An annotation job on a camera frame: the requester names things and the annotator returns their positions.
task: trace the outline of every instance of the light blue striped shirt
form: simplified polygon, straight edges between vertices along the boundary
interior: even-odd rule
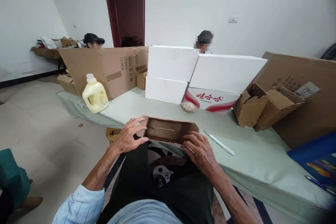
[[[89,191],[80,185],[61,205],[52,224],[93,224],[103,209],[104,189]],[[108,222],[115,223],[181,223],[163,202],[153,199],[135,201],[120,209]]]

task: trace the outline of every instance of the doorway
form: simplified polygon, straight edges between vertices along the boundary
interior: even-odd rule
[[[145,44],[145,0],[106,0],[114,47]]]

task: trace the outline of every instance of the electrical outlet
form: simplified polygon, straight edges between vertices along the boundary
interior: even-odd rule
[[[230,17],[229,23],[238,23],[238,17]]]

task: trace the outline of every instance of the blue pen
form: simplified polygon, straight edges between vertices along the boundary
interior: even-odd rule
[[[328,187],[322,185],[320,182],[318,182],[317,180],[309,177],[309,176],[305,176],[306,179],[310,180],[311,182],[313,182],[314,184],[318,185],[319,187],[321,187],[323,190],[327,191],[328,193],[330,193],[333,196],[336,196],[336,193],[331,191]]]

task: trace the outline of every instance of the person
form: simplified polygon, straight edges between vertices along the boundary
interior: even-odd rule
[[[211,54],[212,52],[209,50],[209,46],[212,43],[214,35],[211,31],[204,30],[197,36],[197,40],[194,48],[198,49],[202,54]]]
[[[135,134],[147,127],[132,118],[84,182],[57,211],[62,223],[214,223],[211,204],[216,188],[237,224],[260,223],[216,162],[208,139],[195,131],[181,148],[189,156],[170,181],[158,188],[148,165],[148,138]],[[118,185],[102,211],[104,182],[116,158],[126,153]]]
[[[86,33],[84,35],[83,42],[87,45],[88,48],[97,48],[102,47],[105,43],[103,38],[99,38],[96,34]]]

